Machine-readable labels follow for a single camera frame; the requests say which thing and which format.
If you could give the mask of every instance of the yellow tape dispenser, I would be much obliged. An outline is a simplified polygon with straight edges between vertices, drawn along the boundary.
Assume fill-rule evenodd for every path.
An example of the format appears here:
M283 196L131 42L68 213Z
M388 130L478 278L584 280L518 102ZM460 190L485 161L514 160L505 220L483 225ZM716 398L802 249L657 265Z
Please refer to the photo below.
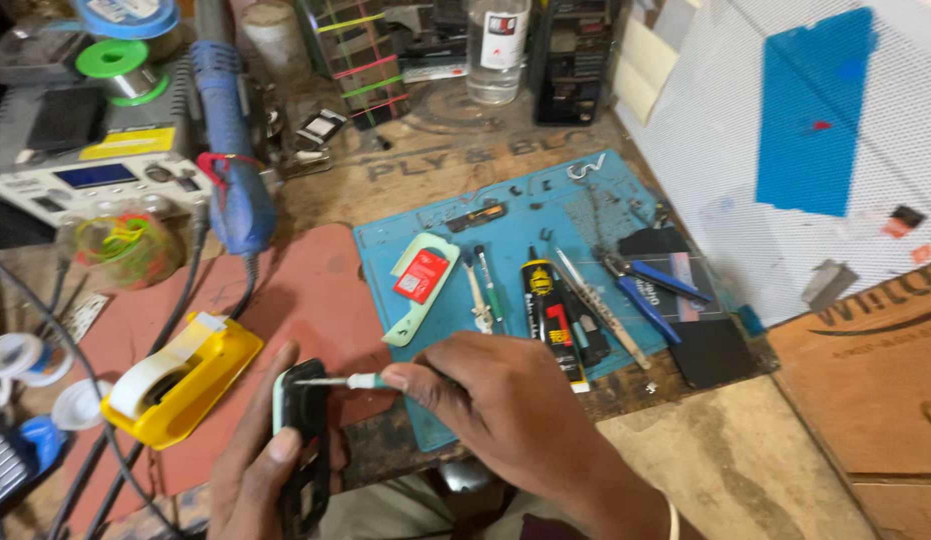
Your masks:
M159 352L132 366L102 399L106 420L156 450L188 437L242 374L263 342L206 312Z

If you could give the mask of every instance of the solder wire spool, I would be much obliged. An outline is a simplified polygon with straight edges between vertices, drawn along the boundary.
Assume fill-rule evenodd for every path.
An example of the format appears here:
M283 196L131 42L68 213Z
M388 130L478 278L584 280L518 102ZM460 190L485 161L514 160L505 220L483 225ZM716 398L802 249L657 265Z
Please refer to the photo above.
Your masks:
M82 51L75 67L103 81L113 105L133 107L152 101L169 86L169 76L157 74L147 58L144 41L107 39Z

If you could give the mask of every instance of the green screwdriver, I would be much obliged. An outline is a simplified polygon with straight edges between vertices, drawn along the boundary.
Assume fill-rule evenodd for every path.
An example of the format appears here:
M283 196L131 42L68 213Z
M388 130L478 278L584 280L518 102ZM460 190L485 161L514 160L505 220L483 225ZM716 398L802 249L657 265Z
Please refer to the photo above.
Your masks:
M488 291L488 305L492 308L492 316L495 317L495 322L502 325L502 334L508 334L506 330L506 318L503 316L499 297L495 294L495 283L492 282L492 276L488 273L488 262L485 260L485 248L482 244L475 247L475 255L479 256L479 263L482 265L482 274L485 277L485 290Z

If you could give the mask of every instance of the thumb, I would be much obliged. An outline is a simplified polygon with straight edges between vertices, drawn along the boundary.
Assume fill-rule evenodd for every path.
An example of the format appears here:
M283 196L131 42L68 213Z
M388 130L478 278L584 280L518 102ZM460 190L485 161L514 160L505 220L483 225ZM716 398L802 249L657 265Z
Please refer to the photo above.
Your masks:
M471 399L435 370L411 362L393 363L382 370L382 380L432 411L459 438L471 438L478 421Z
M249 519L237 523L257 523L262 520L262 516L273 511L282 486L298 465L301 454L302 435L294 427L282 427L268 441L266 448L245 469L242 476L242 490L235 505L235 515L250 515Z

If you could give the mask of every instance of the white perforated board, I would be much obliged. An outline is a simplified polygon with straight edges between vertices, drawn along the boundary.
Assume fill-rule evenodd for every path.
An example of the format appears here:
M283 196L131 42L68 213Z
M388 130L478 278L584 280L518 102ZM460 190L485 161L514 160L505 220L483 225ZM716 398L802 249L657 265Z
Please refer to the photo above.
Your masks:
M884 17L892 4L908 4L909 16ZM765 38L862 6L874 9L878 48L869 60L847 216L754 202ZM915 269L912 251L931 246L926 25L931 8L916 0L711 0L696 15L648 126L616 106L723 284L764 324L808 311L800 295L826 259L860 276L850 294ZM899 205L926 218L894 239L881 228Z

